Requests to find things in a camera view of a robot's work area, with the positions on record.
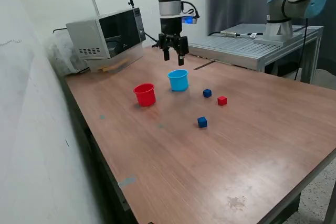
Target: gray curtain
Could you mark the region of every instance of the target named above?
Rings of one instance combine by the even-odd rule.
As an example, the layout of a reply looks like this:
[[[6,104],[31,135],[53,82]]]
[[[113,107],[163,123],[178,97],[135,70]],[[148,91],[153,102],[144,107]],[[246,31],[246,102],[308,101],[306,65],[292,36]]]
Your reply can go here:
[[[241,23],[265,24],[267,0],[208,0],[208,30],[220,31]],[[309,25],[324,26],[318,68],[336,75],[336,31],[334,6],[336,0],[328,0],[323,13],[309,20]],[[293,20],[295,25],[303,25],[303,20]]]

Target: blue light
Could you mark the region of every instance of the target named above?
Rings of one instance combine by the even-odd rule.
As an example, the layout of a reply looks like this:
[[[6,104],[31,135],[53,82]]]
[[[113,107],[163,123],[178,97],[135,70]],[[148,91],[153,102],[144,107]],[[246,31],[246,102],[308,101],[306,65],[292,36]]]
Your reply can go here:
[[[183,22],[186,24],[192,24],[193,23],[193,17],[184,17]]]

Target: red cup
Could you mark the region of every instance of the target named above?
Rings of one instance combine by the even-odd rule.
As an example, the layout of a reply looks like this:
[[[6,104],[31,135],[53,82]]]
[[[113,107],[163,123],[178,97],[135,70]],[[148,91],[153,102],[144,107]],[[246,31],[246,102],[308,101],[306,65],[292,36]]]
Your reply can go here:
[[[141,84],[137,86],[133,92],[136,94],[139,105],[142,107],[153,105],[156,102],[154,85],[151,83]]]

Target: microwave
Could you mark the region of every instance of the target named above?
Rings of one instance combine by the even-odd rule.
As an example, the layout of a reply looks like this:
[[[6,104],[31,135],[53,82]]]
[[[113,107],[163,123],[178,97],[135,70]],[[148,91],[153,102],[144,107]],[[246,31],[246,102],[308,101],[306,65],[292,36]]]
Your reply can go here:
[[[82,60],[111,59],[146,40],[139,8],[66,24]]]

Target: blue cup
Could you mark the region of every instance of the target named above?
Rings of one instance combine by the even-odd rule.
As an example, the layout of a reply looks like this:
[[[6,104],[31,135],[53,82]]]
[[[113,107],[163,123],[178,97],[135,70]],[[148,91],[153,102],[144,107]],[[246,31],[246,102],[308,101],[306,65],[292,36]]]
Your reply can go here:
[[[168,74],[173,91],[185,91],[188,89],[188,71],[177,69]]]

